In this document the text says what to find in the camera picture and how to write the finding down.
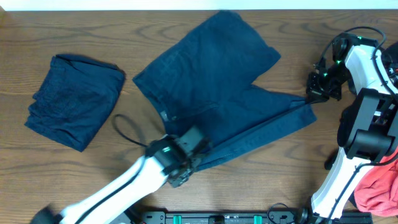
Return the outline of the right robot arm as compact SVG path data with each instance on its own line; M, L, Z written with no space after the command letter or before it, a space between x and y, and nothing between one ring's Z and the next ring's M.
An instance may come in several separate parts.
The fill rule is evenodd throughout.
M382 43L346 30L327 45L333 65L320 57L308 76L311 103L341 99L349 83L356 95L341 114L338 150L325 162L330 171L310 203L297 213L296 223L359 223L369 215L344 215L345 203L361 179L373 168L397 159L396 64L386 59Z

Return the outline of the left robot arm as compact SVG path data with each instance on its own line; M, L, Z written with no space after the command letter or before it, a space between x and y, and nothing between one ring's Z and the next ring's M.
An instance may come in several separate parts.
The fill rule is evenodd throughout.
M41 209L31 224L111 223L115 218L165 183L176 188L196 172L210 140L196 127L183 136L165 135L153 141L144 155L117 179L83 201L55 214L49 206Z

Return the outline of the navy blue denim shorts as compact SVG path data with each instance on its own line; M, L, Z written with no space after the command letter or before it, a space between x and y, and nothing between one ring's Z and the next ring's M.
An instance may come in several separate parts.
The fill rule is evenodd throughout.
M133 79L168 134L192 126L210 138L209 169L305 128L316 120L301 96L254 84L280 59L239 14L221 11L191 30Z

